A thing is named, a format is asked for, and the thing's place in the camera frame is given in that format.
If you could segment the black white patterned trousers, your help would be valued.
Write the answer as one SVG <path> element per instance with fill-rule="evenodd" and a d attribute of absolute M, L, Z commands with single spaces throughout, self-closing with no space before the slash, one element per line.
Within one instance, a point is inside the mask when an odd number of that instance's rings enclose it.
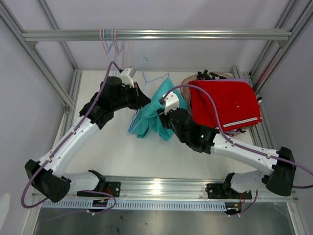
<path fill-rule="evenodd" d="M 214 72 L 204 70 L 203 72 L 198 72 L 196 80 L 221 80 L 221 79 L 226 79 L 225 76 L 218 75 Z"/>

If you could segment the teal trousers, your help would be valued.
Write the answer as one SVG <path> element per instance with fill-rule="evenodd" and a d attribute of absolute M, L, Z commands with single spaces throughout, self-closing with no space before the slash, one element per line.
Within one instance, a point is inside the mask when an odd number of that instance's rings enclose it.
<path fill-rule="evenodd" d="M 162 108 L 159 100 L 173 87 L 174 84 L 170 77 L 161 83 L 151 97 L 151 103 L 135 113 L 128 128 L 128 134 L 135 134 L 137 138 L 145 138 L 150 131 L 154 131 L 165 141 L 168 141 L 173 136 L 174 132 L 163 127 L 157 113 L 157 110 Z"/>

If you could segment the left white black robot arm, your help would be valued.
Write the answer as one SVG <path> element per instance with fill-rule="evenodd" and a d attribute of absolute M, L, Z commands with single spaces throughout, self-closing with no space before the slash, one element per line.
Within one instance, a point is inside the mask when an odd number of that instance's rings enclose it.
<path fill-rule="evenodd" d="M 109 76 L 79 112 L 73 127 L 56 147 L 38 161 L 29 160 L 25 171 L 31 185 L 47 199 L 56 203 L 71 193 L 79 196 L 100 196 L 105 192 L 106 178 L 95 170 L 66 174 L 65 171 L 80 149 L 110 121 L 114 112 L 129 108 L 138 110 L 151 100 L 137 83 L 124 84 Z"/>

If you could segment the red trousers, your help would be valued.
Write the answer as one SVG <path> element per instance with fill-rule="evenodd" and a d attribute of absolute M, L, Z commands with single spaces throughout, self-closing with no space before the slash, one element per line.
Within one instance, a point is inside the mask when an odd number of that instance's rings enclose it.
<path fill-rule="evenodd" d="M 189 88 L 193 120 L 200 125 L 218 129 L 215 110 L 224 132 L 234 131 L 262 122 L 261 111 L 255 93 L 246 82 L 240 81 L 191 81 Z"/>

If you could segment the pale blue wire hanger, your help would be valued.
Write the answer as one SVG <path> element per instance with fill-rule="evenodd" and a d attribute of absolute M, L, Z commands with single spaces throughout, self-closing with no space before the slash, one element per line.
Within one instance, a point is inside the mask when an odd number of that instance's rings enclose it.
<path fill-rule="evenodd" d="M 153 83 L 157 80 L 160 80 L 160 79 L 167 79 L 170 74 L 167 72 L 165 73 L 163 76 L 160 76 L 160 77 L 157 77 L 157 78 L 154 78 L 154 79 L 151 79 L 151 80 L 148 80 L 146 75 L 145 75 L 145 72 L 144 70 L 141 71 L 141 74 L 142 74 L 142 77 L 144 79 L 144 88 L 143 88 L 143 91 L 145 91 L 145 88 L 146 88 L 146 85 L 148 83 Z M 138 126 L 138 124 L 141 122 L 141 120 L 138 121 L 138 123 L 135 125 L 135 121 L 138 120 L 138 116 L 140 114 L 140 111 L 141 111 L 141 108 L 139 108 L 138 110 L 136 110 L 134 112 L 134 115 L 133 115 L 133 118 L 128 126 L 128 129 L 127 129 L 127 135 L 130 135 L 134 132 L 135 128 Z"/>

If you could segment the lilac trousers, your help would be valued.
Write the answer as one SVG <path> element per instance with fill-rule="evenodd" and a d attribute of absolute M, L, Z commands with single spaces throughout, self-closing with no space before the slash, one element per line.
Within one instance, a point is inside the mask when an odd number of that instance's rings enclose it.
<path fill-rule="evenodd" d="M 221 125 L 233 137 L 245 133 L 257 119 L 249 101 L 251 87 L 245 79 L 222 79 Z"/>

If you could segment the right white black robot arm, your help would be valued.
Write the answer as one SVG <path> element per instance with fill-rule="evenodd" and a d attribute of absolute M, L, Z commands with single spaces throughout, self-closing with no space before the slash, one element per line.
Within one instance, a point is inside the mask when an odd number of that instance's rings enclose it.
<path fill-rule="evenodd" d="M 289 148 L 266 149 L 224 137 L 214 128 L 195 123 L 188 111 L 182 108 L 169 112 L 160 108 L 157 113 L 161 124 L 193 151 L 228 157 L 255 169 L 246 173 L 229 173 L 223 185 L 226 197 L 234 198 L 239 193 L 257 189 L 267 189 L 285 197 L 291 195 L 296 167 Z"/>

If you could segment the salmon pink wire hanger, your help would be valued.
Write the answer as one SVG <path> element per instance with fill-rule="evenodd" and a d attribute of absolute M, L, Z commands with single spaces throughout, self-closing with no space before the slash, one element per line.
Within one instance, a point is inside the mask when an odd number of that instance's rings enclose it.
<path fill-rule="evenodd" d="M 117 29 L 113 29 L 113 44 L 117 58 L 116 62 L 119 64 L 119 67 L 125 68 L 128 62 L 129 57 L 129 42 L 128 41 L 118 41 Z"/>

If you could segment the light blue wire hanger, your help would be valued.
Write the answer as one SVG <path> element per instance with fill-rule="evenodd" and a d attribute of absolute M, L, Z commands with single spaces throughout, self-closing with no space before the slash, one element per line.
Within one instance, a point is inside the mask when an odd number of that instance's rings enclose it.
<path fill-rule="evenodd" d="M 113 43 L 112 43 L 112 37 L 111 37 L 111 43 L 109 44 L 108 43 L 108 40 L 107 40 L 107 35 L 108 35 L 108 32 L 107 30 L 104 28 L 104 37 L 105 37 L 105 41 L 108 45 L 108 47 L 110 48 L 110 52 L 109 52 L 109 59 L 115 59 L 115 50 L 114 50 L 114 46 L 113 46 Z"/>

